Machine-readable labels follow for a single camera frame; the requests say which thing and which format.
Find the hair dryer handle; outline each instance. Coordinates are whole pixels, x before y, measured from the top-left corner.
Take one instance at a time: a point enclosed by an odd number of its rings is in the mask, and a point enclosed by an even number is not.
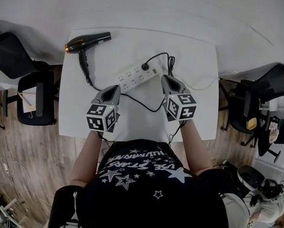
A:
[[[83,70],[85,77],[89,77],[90,72],[88,69],[86,51],[85,50],[78,51],[78,57],[79,57],[79,65],[81,67],[81,70]]]

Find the hair dryer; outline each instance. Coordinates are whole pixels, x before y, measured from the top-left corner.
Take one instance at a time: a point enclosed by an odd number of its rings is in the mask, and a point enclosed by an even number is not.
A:
[[[111,40],[110,32],[78,36],[65,45],[67,53],[78,53],[81,70],[83,70],[86,80],[91,86],[93,86],[93,84],[89,76],[90,72],[88,69],[86,50],[107,40]]]

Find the black plug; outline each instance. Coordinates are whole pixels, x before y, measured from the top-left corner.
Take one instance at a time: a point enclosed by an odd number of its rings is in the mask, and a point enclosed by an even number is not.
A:
[[[149,65],[148,65],[147,63],[143,63],[143,64],[142,64],[142,69],[143,69],[144,71],[147,71],[147,70],[149,69]]]

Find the power strip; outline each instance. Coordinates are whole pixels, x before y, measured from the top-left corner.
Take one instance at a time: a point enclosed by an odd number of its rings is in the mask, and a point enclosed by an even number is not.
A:
[[[146,82],[147,80],[159,75],[162,68],[159,65],[151,66],[147,71],[141,67],[130,67],[125,71],[115,75],[116,85],[121,87],[121,92],[126,91]]]

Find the white star print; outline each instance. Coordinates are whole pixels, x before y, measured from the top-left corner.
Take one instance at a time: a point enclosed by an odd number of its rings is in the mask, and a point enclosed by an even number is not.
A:
[[[118,183],[115,186],[123,186],[126,190],[128,190],[129,183],[135,182],[129,178],[129,174],[125,177],[116,177],[118,179]]]
[[[156,197],[157,199],[161,198],[162,196],[162,191],[156,191],[156,193],[154,194],[154,197]]]
[[[149,175],[149,176],[154,176],[155,174],[152,172],[152,171],[147,171],[147,175]]]
[[[111,170],[108,170],[108,172],[100,177],[108,177],[109,179],[109,182],[111,182],[112,178],[116,175],[121,175],[121,173],[118,173],[118,170],[116,171],[111,171]]]
[[[135,153],[137,154],[137,152],[139,152],[140,150],[130,150],[130,154]]]
[[[168,178],[177,178],[180,182],[185,183],[185,177],[191,177],[191,175],[186,174],[183,171],[183,168],[180,167],[178,168],[176,171],[175,170],[169,170],[169,169],[165,169],[167,172],[171,173],[171,175]]]

